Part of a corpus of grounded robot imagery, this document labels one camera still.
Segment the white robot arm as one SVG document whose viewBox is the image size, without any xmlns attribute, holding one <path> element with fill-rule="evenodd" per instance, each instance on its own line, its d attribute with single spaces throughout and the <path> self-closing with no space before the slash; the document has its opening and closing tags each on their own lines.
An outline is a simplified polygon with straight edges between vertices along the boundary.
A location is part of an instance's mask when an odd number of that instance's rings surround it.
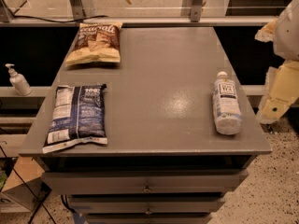
<svg viewBox="0 0 299 224">
<path fill-rule="evenodd" d="M 264 94 L 256 119 L 261 124 L 278 121 L 299 98 L 299 0 L 292 0 L 280 15 L 255 35 L 273 42 L 274 53 L 284 59 L 266 73 Z"/>
</svg>

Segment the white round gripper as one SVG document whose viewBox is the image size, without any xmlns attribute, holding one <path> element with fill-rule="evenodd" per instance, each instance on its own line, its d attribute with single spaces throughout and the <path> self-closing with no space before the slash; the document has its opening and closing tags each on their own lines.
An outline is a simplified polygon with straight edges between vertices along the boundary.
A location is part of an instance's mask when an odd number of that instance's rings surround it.
<svg viewBox="0 0 299 224">
<path fill-rule="evenodd" d="M 299 62 L 287 60 L 279 68 L 270 67 L 266 85 L 268 94 L 259 103 L 256 119 L 261 124 L 272 124 L 299 98 Z"/>
</svg>

